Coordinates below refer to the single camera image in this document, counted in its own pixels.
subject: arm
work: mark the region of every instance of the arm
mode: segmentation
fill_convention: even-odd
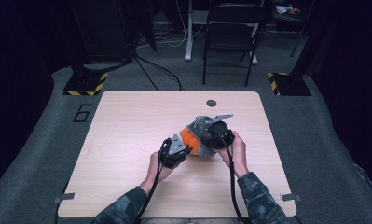
[[[146,198],[145,191],[141,187],[135,187],[104,208],[91,223],[133,223]]]
[[[147,176],[140,186],[128,191],[115,202],[104,208],[104,210],[99,213],[91,223],[133,223],[137,218],[139,211],[145,204],[147,195],[150,193],[150,190],[153,187],[157,174],[157,168],[158,153],[155,152],[150,156],[150,165],[148,166]],[[166,179],[173,169],[163,167],[159,174],[158,182],[160,183]]]
[[[284,211],[254,173],[239,178],[238,184],[252,223],[288,223]]]
[[[234,162],[235,176],[241,188],[241,194],[247,207],[252,223],[288,223],[287,217],[281,207],[276,204],[267,187],[258,177],[249,172],[246,161],[246,144],[233,132],[235,139],[232,143],[232,161]],[[225,149],[215,150],[229,166],[229,156]]]

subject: wooden table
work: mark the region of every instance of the wooden table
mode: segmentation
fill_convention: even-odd
[[[215,107],[207,106],[215,100]],[[259,95],[250,91],[107,91],[97,108],[62,201],[60,217],[95,217],[144,179],[149,157],[162,141],[179,133],[196,116],[225,119],[247,145],[249,169],[267,185],[284,213],[296,214],[287,179]],[[239,208],[247,210],[236,183]],[[229,169],[222,159],[187,156],[160,183],[143,217],[236,217],[230,196]]]

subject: yellow and black tape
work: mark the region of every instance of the yellow and black tape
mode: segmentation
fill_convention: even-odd
[[[275,76],[278,76],[278,75],[288,76],[288,73],[268,73],[268,78],[269,78],[270,86],[273,90],[273,93],[277,96],[280,96],[281,93],[279,91],[278,84],[275,81]]]
[[[84,96],[84,95],[98,95],[103,88],[103,84],[106,81],[108,73],[105,73],[101,76],[98,85],[96,86],[95,90],[93,91],[63,91],[63,95],[73,95],[73,96]]]

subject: controller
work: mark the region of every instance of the controller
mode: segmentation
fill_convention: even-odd
[[[177,134],[174,134],[173,139],[167,138],[163,141],[158,158],[163,166],[172,169],[183,162],[190,152],[191,149],[183,144]]]

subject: black cable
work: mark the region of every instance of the black cable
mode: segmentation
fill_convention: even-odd
[[[177,77],[177,75],[175,75],[174,73],[172,73],[171,71],[169,71],[168,69],[162,67],[162,66],[159,66],[155,63],[151,63],[150,61],[144,59],[144,58],[141,58],[140,56],[138,56],[137,54],[135,54],[133,56],[133,58],[136,60],[136,62],[138,62],[138,59],[145,62],[145,63],[148,63],[152,66],[154,66],[155,68],[157,68],[158,70],[160,70],[161,72],[163,72],[165,75],[167,75],[168,77],[170,77],[171,79],[173,79],[174,81],[176,81],[179,85],[179,91],[184,91],[184,87],[179,79],[179,77]]]
[[[299,217],[297,215],[295,215],[294,217],[296,218],[296,220],[298,221],[299,224],[302,224],[301,219],[299,219]]]
[[[145,72],[145,75],[148,77],[148,80],[150,80],[151,84],[153,84],[153,86],[156,88],[157,91],[159,91],[159,88],[156,86],[156,84],[154,83],[154,81],[151,79],[151,77],[148,75],[147,71],[145,71],[145,69],[142,67],[142,65],[140,64],[137,56],[133,56],[134,60],[139,64],[139,66],[142,68],[142,70]]]
[[[245,223],[249,224],[250,220],[249,218],[245,218],[241,216],[241,212],[239,211],[238,204],[236,202],[236,196],[235,196],[235,169],[234,169],[234,162],[232,161],[232,154],[229,152],[229,148],[227,146],[226,141],[221,137],[221,135],[214,131],[215,134],[220,138],[220,140],[223,142],[224,146],[226,147],[227,154],[229,156],[229,174],[230,174],[230,183],[231,183],[231,198],[232,198],[232,203],[236,212],[236,215],[238,216],[238,219]]]
[[[167,142],[164,141],[161,145],[161,148],[159,150],[159,153],[158,153],[158,165],[157,165],[157,174],[156,174],[156,178],[154,179],[154,184],[153,184],[153,187],[151,188],[150,192],[148,193],[148,196],[147,196],[147,199],[145,200],[145,204],[143,204],[143,207],[142,209],[139,211],[139,214],[137,215],[136,219],[133,221],[133,224],[138,224],[140,223],[140,217],[142,216],[143,212],[145,211],[145,209],[147,208],[148,204],[150,203],[150,200],[151,200],[151,197],[153,196],[154,194],[154,190],[156,190],[156,187],[157,187],[157,184],[159,182],[159,175],[160,175],[160,172],[162,171],[162,168],[163,168],[163,165],[159,168],[160,164],[161,164],[161,161],[160,161],[160,152],[162,151],[164,145],[166,145]]]

